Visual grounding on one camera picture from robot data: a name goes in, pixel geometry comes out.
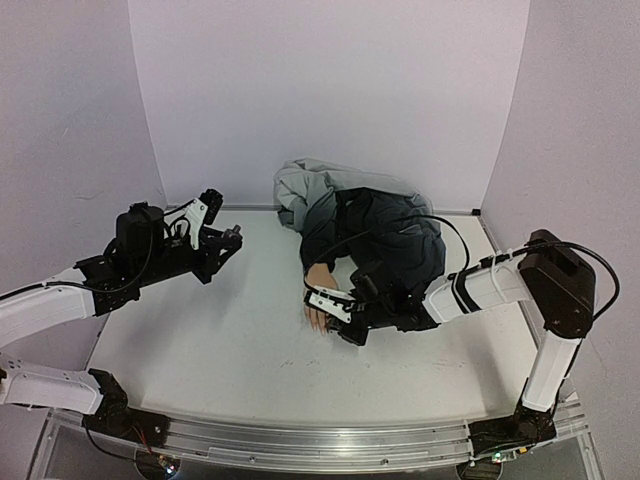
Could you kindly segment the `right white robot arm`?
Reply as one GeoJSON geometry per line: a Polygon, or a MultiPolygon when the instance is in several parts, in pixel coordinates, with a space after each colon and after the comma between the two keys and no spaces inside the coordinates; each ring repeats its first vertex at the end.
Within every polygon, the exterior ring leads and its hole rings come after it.
{"type": "Polygon", "coordinates": [[[349,293],[313,287],[305,302],[327,314],[331,329],[357,346],[373,329],[425,331],[504,305],[534,303],[545,333],[520,403],[536,412],[554,405],[596,317],[593,268],[547,230],[533,232],[519,249],[485,257],[426,288],[407,290],[381,262],[358,269],[351,282],[349,293]]]}

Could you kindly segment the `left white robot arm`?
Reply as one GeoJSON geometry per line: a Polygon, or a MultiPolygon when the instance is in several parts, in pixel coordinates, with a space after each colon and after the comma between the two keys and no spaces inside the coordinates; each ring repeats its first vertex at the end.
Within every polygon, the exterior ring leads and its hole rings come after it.
{"type": "MultiPolygon", "coordinates": [[[[184,274],[207,284],[243,244],[240,226],[212,224],[221,196],[208,190],[166,212],[136,203],[116,219],[114,238],[100,255],[77,262],[39,283],[1,296],[1,344],[7,346],[57,325],[101,317],[137,301],[143,288],[184,274]]],[[[133,411],[107,372],[72,371],[1,358],[1,402],[95,415],[116,437],[131,433],[133,411]]]]}

